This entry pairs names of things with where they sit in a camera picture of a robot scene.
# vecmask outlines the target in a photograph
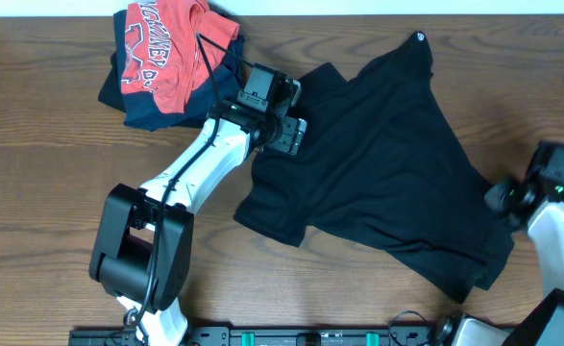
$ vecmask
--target white wall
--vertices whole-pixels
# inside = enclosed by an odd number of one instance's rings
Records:
[[[0,16],[111,15],[135,0],[0,0]],[[213,0],[239,15],[564,13],[564,0]]]

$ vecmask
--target fabric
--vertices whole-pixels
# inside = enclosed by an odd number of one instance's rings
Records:
[[[216,101],[210,80],[206,80],[191,93],[184,113],[162,113],[156,105],[154,95],[149,91],[122,95],[120,83],[126,63],[124,44],[126,11],[117,12],[113,16],[113,25],[116,53],[110,57],[112,69],[100,90],[98,100],[107,106],[125,112],[124,124],[126,126],[149,131],[169,126],[202,127],[207,119],[208,110]],[[228,49],[242,56],[244,41],[244,36],[238,35],[236,40],[231,41]],[[230,55],[225,56],[222,63],[213,71],[213,77],[218,85],[220,97],[226,99],[235,97],[242,85],[240,62]]]
[[[121,92],[151,91],[163,113],[184,112],[192,90],[208,78],[196,33],[227,48],[238,24],[210,11],[207,0],[133,3],[126,14],[126,69]],[[204,42],[211,68],[225,53]]]
[[[347,82],[326,63],[300,79],[296,156],[258,153],[240,224],[299,246],[306,226],[382,249],[463,302],[488,289],[512,250],[430,91],[429,44],[413,34]]]

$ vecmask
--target black t-shirt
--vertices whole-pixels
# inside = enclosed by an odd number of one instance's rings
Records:
[[[299,246],[306,226],[390,253],[462,302],[488,289],[513,242],[484,204],[430,91],[427,38],[414,33],[351,81],[326,63],[300,79],[290,116],[307,121],[295,157],[257,154],[254,187],[234,219]]]

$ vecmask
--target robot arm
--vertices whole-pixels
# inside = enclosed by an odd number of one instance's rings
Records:
[[[189,268],[194,214],[255,147],[297,153],[307,123],[285,115],[300,91],[300,84],[281,72],[253,65],[236,99],[221,100],[209,110],[202,132],[168,168],[139,189],[120,184],[110,192],[89,276],[117,298],[130,319],[142,309],[156,261],[153,298],[136,332],[143,343],[176,346],[184,338],[187,320],[177,297]],[[160,201],[172,179],[176,183],[161,210]],[[132,229],[155,232],[161,212],[164,227],[153,259],[154,244],[135,236]]]
[[[525,179],[495,185],[487,205],[517,228],[527,228],[540,261],[545,297],[564,290],[564,144],[541,141]]]

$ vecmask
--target wood grain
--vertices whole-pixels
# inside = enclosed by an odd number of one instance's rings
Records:
[[[564,140],[564,16],[243,17],[246,56],[299,77],[333,62],[352,78],[414,30],[433,51],[432,89],[472,163],[521,175],[541,138]],[[106,195],[138,186],[196,137],[122,125],[97,102],[113,51],[110,18],[0,19],[0,345],[62,345],[75,326],[116,326],[123,310],[87,274]],[[459,309],[384,252],[314,229],[291,248],[232,220],[251,160],[197,215],[182,308],[237,326],[378,325],[404,309]],[[541,300],[523,235],[489,291],[463,309],[521,321]]]

